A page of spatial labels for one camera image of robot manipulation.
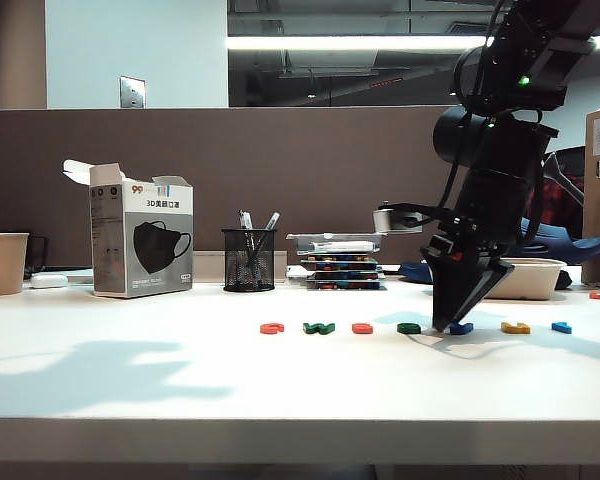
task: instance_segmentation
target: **ceiling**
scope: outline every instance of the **ceiling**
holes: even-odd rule
[[[228,32],[231,36],[481,35],[494,3],[229,0]],[[450,103],[448,85],[457,57],[398,51],[230,51],[230,105]],[[600,74],[600,54],[586,61],[586,74]]]

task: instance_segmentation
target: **table surface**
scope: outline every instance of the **table surface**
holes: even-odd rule
[[[0,460],[600,463],[600,300],[585,287],[483,301],[466,336],[426,329],[430,286],[386,287],[0,297]],[[267,322],[284,333],[260,334]]]

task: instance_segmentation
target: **light switch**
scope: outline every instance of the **light switch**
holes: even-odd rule
[[[120,108],[144,108],[145,98],[144,80],[120,77]]]

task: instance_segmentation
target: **black face mask image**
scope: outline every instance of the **black face mask image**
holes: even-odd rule
[[[163,228],[157,227],[156,223],[161,223]],[[183,236],[189,237],[187,246],[179,254],[175,254],[176,244]],[[191,245],[191,235],[189,233],[180,233],[175,230],[167,230],[167,226],[162,221],[144,222],[133,230],[133,248],[140,265],[144,267],[147,273],[156,273],[164,270],[171,263],[189,249]]]

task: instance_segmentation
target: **pen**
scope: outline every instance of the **pen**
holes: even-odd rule
[[[276,223],[278,223],[279,218],[280,218],[280,214],[278,212],[273,212],[273,215],[271,215],[271,218],[269,219],[269,222],[267,223],[265,230],[273,230],[273,227],[276,226]],[[267,238],[267,234],[266,234],[266,232],[263,232],[263,234],[260,236],[260,239],[258,240],[258,243],[256,244],[255,248],[253,249],[253,252],[247,259],[247,265],[254,265],[254,262],[258,258],[258,254],[260,253],[260,250],[262,250],[262,246],[264,245],[264,241],[266,238]]]
[[[267,226],[264,227],[265,230],[273,230],[273,227],[276,226],[276,223],[278,223],[279,218],[280,218],[280,214],[278,212],[273,212],[273,215],[271,215],[269,222],[267,222]]]
[[[240,227],[245,230],[253,230],[253,223],[251,222],[251,214],[249,212],[240,210]],[[253,262],[253,259],[257,255],[255,253],[256,245],[253,233],[245,233],[245,240],[247,243],[247,267],[251,270],[251,275],[259,285],[262,275],[260,274],[258,265]]]

